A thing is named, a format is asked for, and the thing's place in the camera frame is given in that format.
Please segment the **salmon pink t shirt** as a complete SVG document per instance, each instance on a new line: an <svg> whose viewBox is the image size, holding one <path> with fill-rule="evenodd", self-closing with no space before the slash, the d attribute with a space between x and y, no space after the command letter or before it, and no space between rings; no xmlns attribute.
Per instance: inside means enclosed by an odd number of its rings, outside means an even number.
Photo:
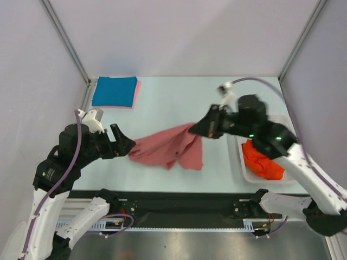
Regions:
<svg viewBox="0 0 347 260"><path fill-rule="evenodd" d="M185 170L200 171L203 168L202 138L189 133L193 125L187 123L137 139L128 157L134 162L166 170L179 163Z"/></svg>

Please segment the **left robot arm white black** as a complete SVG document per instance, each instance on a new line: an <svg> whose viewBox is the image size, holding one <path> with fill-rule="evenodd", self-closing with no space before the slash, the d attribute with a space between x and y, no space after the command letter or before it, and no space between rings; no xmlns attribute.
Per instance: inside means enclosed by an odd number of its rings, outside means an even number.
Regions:
<svg viewBox="0 0 347 260"><path fill-rule="evenodd" d="M101 189L91 203L67 226L57 230L61 209L81 176L81 170L98 159L125 157L135 141L125 136L118 125L111 125L115 141L106 131L92 132L80 122L71 124L59 135L59 143L41 162L33 181L34 200L28 221L27 235L19 259L68 259L77 241L99 219L132 219L122 208L115 192Z"/></svg>

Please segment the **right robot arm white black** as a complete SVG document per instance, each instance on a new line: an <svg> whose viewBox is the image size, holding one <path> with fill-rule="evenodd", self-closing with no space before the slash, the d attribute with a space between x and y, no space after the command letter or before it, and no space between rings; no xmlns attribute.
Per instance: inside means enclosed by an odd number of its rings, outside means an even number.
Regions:
<svg viewBox="0 0 347 260"><path fill-rule="evenodd" d="M346 232L346 189L310 160L286 126L268 119L267 106L256 95L240 97L237 105L238 111L231 112L227 106L212 104L189 132L210 139L225 133L251 139L258 152L287 170L309 194L295 197L259 189L250 200L251 213L304 220L313 231L327 237Z"/></svg>

